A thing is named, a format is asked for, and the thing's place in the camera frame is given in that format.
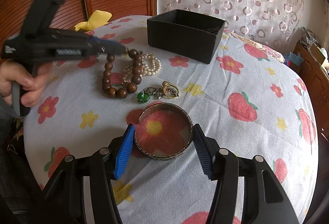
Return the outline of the person's left hand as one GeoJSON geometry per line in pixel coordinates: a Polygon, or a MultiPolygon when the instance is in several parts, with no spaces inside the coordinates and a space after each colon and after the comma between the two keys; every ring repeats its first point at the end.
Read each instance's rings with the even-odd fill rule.
{"type": "Polygon", "coordinates": [[[26,107],[34,107],[40,99],[52,69],[52,63],[44,63],[38,67],[36,76],[32,76],[22,65],[13,61],[1,63],[1,97],[8,105],[12,105],[12,83],[18,83],[26,91],[21,103],[26,107]]]}

